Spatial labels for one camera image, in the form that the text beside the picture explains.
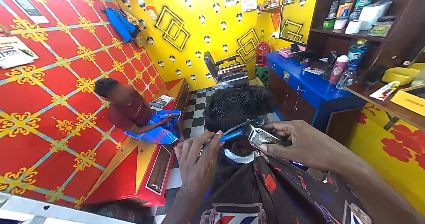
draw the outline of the red wall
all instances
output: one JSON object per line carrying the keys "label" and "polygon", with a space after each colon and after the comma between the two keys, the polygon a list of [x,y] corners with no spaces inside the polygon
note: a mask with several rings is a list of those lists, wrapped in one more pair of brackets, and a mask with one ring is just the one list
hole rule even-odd
{"label": "red wall", "polygon": [[163,81],[100,12],[115,0],[31,1],[50,23],[0,0],[0,23],[40,57],[0,69],[0,191],[78,208],[126,137],[94,81],[132,84],[148,102]]}

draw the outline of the black and white checkered floor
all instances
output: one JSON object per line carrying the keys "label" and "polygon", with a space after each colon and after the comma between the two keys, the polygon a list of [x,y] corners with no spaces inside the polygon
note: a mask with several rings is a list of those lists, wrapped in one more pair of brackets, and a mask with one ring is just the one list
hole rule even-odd
{"label": "black and white checkered floor", "polygon": [[[215,89],[212,87],[200,89],[190,92],[190,98],[186,114],[184,115],[184,138],[188,139],[200,135],[204,132],[205,120],[202,115],[205,109],[205,104],[210,101],[210,96],[214,94]],[[276,113],[267,114],[270,121],[279,120]],[[180,169],[177,159],[174,158],[173,166],[168,178],[167,189],[165,190],[165,205],[162,207],[153,206],[146,212],[148,216],[143,221],[144,224],[160,224],[165,218],[168,208],[173,204],[176,198],[177,191],[182,186],[180,178]]]}

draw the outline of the pink tray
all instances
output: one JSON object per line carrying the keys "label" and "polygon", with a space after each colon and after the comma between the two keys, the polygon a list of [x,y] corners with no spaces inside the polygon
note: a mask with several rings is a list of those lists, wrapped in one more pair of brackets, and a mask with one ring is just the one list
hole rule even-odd
{"label": "pink tray", "polygon": [[[300,48],[300,51],[299,52],[305,51],[305,47],[304,46],[298,45],[298,47]],[[288,51],[290,49],[291,49],[291,47],[289,46],[289,47],[285,47],[285,48],[280,48],[278,51],[279,51],[279,54],[282,55],[283,57],[291,58],[296,52],[289,53],[289,54],[284,53],[284,51]]]}

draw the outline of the hair clipper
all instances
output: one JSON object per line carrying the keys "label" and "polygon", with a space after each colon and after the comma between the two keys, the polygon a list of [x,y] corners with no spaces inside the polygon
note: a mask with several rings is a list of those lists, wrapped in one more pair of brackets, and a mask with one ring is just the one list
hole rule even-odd
{"label": "hair clipper", "polygon": [[[253,120],[249,120],[249,122],[245,125],[245,129],[243,130],[243,135],[248,137],[249,143],[260,149],[262,144],[277,144],[283,145],[285,147],[292,145],[292,142],[287,140],[287,138],[280,137],[267,128],[264,128],[260,123],[255,122]],[[303,171],[310,176],[320,179],[322,181],[326,180],[330,174],[328,171],[321,171],[309,168],[304,166],[301,163],[294,162],[288,159],[281,160],[285,163],[288,163],[290,166],[295,167],[296,169]]]}

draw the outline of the maroon t-shirt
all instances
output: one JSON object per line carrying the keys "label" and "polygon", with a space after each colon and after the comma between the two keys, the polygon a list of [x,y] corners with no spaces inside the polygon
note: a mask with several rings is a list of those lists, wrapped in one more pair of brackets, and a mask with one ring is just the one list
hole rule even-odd
{"label": "maroon t-shirt", "polygon": [[141,99],[144,98],[134,90],[131,105],[111,104],[108,109],[108,120],[124,131],[128,131],[134,124],[139,127],[146,125],[152,113]]}

